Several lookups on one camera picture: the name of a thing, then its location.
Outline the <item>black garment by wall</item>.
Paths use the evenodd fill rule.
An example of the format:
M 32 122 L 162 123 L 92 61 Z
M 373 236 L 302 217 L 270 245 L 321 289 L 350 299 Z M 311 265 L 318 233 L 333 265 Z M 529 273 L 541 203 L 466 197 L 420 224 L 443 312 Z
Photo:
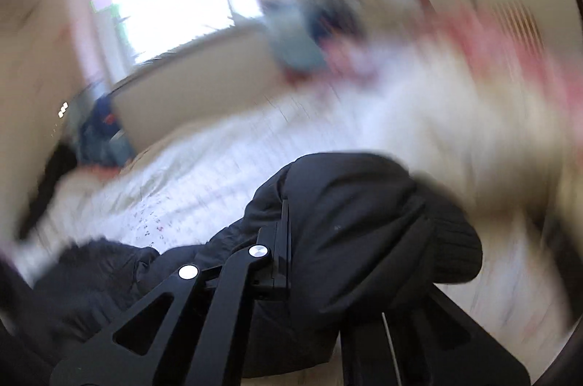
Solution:
M 77 166 L 78 161 L 73 149 L 66 142 L 57 144 L 44 166 L 43 175 L 30 197 L 28 208 L 19 221 L 17 232 L 19 240 L 25 240 L 35 229 L 50 206 L 58 182 Z

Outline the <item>white cherry print bedsheet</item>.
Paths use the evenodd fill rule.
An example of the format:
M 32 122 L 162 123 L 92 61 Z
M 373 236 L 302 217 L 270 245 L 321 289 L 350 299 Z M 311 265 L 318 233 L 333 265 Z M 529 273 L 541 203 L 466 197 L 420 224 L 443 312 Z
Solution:
M 159 252 L 203 243 L 238 219 L 283 165 L 351 150 L 395 157 L 469 212 L 485 265 L 447 294 L 539 378 L 570 328 L 549 236 L 533 220 L 571 215 L 579 174 L 573 143 L 516 66 L 474 77 L 458 52 L 435 45 L 394 56 L 368 87 L 305 85 L 179 127 L 109 180 L 67 176 L 11 257 L 32 282 L 64 249 L 99 237 Z

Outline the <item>pink floral blanket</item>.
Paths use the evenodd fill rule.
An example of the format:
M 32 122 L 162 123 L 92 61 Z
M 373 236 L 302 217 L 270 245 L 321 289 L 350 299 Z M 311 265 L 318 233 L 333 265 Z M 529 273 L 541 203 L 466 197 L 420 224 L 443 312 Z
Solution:
M 533 14 L 513 3 L 486 11 L 427 15 L 399 35 L 334 37 L 324 46 L 333 74 L 358 80 L 438 73 L 460 63 L 475 81 L 516 81 L 543 97 L 582 137 L 582 59 L 544 46 Z

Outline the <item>right blue cartoon curtain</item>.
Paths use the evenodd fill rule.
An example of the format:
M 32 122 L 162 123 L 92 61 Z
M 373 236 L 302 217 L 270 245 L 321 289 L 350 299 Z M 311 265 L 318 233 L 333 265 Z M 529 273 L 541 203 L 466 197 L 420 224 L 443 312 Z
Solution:
M 336 35 L 363 35 L 360 0 L 261 0 L 271 51 L 285 70 L 308 74 L 326 66 Z

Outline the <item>blue cartoon curtain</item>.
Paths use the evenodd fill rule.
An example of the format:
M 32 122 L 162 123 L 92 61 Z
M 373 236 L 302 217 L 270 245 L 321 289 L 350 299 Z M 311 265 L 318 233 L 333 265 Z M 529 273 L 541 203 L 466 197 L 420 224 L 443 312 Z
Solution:
M 271 51 L 285 70 L 308 74 L 326 66 L 336 35 L 363 35 L 360 0 L 261 0 Z
M 97 99 L 78 130 L 77 160 L 81 165 L 122 168 L 136 156 L 109 96 Z

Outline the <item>left blue cartoon curtain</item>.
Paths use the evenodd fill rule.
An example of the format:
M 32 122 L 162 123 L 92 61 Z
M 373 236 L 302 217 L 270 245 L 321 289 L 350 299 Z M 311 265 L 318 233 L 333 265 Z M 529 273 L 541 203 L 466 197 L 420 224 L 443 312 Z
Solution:
M 122 168 L 136 156 L 109 96 L 97 99 L 78 130 L 77 160 L 81 165 Z

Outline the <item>black puffer jacket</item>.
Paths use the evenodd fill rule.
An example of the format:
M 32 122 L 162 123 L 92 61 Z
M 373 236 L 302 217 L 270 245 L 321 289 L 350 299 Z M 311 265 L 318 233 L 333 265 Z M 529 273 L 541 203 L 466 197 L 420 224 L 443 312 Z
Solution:
M 428 283 L 467 283 L 482 266 L 479 237 L 452 202 L 396 162 L 318 153 L 283 167 L 241 219 L 203 245 L 159 253 L 98 240 L 66 250 L 32 288 L 53 314 L 32 333 L 60 359 L 97 334 L 176 269 L 223 264 L 263 227 L 290 222 L 290 296 L 255 306 L 243 374 L 328 361 L 342 320 L 401 301 Z

